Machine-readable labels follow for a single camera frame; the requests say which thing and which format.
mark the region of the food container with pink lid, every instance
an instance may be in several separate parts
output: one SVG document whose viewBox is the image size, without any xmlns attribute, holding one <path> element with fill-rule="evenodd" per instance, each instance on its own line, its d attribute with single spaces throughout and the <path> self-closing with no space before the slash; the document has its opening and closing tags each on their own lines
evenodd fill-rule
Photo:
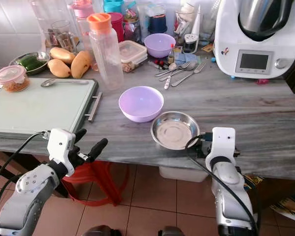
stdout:
<svg viewBox="0 0 295 236">
<path fill-rule="evenodd" d="M 0 70 L 0 88 L 8 92 L 18 92 L 28 87 L 30 81 L 25 67 L 10 65 Z"/>
<path fill-rule="evenodd" d="M 119 43 L 122 69 L 124 72 L 133 71 L 147 59 L 146 47 L 126 40 Z"/>
</svg>

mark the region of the stainless steel plate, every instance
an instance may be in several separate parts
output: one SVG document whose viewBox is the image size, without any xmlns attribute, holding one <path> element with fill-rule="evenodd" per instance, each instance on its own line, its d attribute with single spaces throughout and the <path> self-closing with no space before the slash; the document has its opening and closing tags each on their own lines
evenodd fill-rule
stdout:
<svg viewBox="0 0 295 236">
<path fill-rule="evenodd" d="M 46 52 L 35 52 L 35 53 L 26 53 L 26 54 L 23 54 L 21 56 L 18 56 L 16 58 L 14 58 L 10 63 L 9 65 L 18 65 L 17 63 L 17 60 L 25 57 L 25 56 L 28 56 L 28 55 L 32 55 L 32 56 L 36 56 L 37 60 L 44 60 L 45 61 L 45 64 L 43 64 L 42 66 L 34 69 L 34 70 L 29 70 L 26 72 L 27 75 L 35 75 L 41 71 L 43 71 L 45 68 L 47 68 L 47 64 L 48 64 L 48 61 L 50 60 L 50 55 Z"/>
<path fill-rule="evenodd" d="M 183 150 L 187 142 L 200 134 L 196 121 L 182 112 L 165 112 L 156 117 L 152 123 L 153 139 L 161 146 L 171 150 Z"/>
</svg>

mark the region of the purple bowl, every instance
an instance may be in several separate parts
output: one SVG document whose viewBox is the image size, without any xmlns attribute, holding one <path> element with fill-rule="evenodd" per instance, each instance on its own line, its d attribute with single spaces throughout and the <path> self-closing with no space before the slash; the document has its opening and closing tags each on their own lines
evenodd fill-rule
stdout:
<svg viewBox="0 0 295 236">
<path fill-rule="evenodd" d="M 176 40 L 165 33 L 154 33 L 144 40 L 149 55 L 155 58 L 167 57 L 171 51 L 171 44 L 175 45 Z"/>
<path fill-rule="evenodd" d="M 130 88 L 119 98 L 122 113 L 130 120 L 140 123 L 153 120 L 159 115 L 163 105 L 162 94 L 148 86 Z"/>
</svg>

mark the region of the orange bottle cap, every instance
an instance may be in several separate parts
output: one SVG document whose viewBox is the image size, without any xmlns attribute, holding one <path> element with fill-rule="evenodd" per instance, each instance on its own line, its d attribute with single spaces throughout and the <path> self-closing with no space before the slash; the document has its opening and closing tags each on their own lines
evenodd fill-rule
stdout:
<svg viewBox="0 0 295 236">
<path fill-rule="evenodd" d="M 111 16 L 107 13 L 95 13 L 87 17 L 91 30 L 106 30 L 111 28 Z"/>
</svg>

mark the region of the teal lid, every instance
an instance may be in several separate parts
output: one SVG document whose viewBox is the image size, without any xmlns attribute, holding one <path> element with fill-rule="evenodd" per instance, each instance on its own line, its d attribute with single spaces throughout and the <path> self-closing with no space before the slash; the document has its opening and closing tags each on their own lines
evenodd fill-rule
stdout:
<svg viewBox="0 0 295 236">
<path fill-rule="evenodd" d="M 103 4 L 104 12 L 119 12 L 121 13 L 122 1 L 105 1 Z"/>
</svg>

